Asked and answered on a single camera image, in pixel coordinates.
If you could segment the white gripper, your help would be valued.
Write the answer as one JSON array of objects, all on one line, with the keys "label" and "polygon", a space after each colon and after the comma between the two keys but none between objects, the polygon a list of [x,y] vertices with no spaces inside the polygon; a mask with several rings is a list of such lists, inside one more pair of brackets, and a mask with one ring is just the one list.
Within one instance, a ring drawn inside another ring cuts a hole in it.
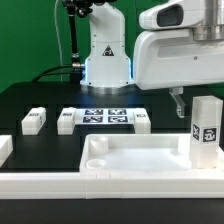
[{"label": "white gripper", "polygon": [[143,90],[170,88],[185,117],[183,86],[224,82],[224,0],[168,0],[139,16],[133,72]]}]

